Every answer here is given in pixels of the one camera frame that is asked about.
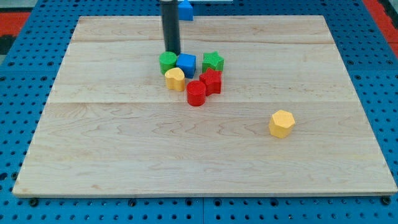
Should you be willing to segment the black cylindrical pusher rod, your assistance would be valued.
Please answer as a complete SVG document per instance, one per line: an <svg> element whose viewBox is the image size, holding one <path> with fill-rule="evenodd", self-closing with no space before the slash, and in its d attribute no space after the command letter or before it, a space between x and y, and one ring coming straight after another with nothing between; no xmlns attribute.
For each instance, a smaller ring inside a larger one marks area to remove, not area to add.
<svg viewBox="0 0 398 224"><path fill-rule="evenodd" d="M181 53L181 45L178 22L178 1L160 0L159 2L165 50L179 55Z"/></svg>

